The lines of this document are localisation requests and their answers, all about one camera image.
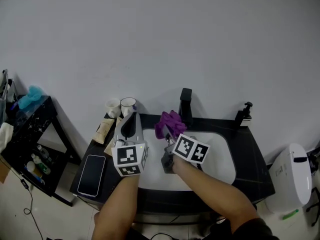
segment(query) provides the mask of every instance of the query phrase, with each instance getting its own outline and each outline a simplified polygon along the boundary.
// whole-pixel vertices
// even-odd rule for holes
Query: paper packet
[[[110,128],[114,124],[115,120],[110,118],[104,118],[100,123],[99,129],[96,131],[95,135],[93,136],[93,140],[100,144],[105,143],[105,138],[110,131]]]

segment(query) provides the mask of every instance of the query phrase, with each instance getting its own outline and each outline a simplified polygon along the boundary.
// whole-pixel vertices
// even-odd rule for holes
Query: white appliance
[[[309,160],[304,148],[290,144],[269,169],[275,194],[267,197],[267,208],[275,212],[292,212],[307,204],[312,181]]]

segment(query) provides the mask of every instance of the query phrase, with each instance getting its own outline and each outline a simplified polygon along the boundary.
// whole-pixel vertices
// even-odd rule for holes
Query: human hand
[[[183,166],[185,166],[188,163],[189,163],[188,161],[182,159],[180,156],[175,154],[173,156],[173,166],[172,166],[173,172],[175,174],[178,174],[179,169],[183,168]]]

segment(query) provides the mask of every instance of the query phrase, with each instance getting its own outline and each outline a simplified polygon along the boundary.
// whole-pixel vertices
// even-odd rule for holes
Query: black faucet
[[[191,94],[191,89],[183,88],[180,96],[179,116],[186,127],[190,127],[194,122],[190,106]]]

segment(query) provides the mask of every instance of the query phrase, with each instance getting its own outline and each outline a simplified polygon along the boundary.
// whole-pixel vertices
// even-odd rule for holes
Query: white sink basin
[[[186,131],[184,134],[210,145],[209,153],[201,165],[202,170],[216,179],[232,184],[236,178],[236,169],[225,138],[214,132]],[[167,174],[162,167],[161,158],[168,143],[164,139],[157,139],[154,129],[143,130],[143,138],[148,145],[148,159],[140,176],[139,187],[150,190],[191,191],[178,175]]]

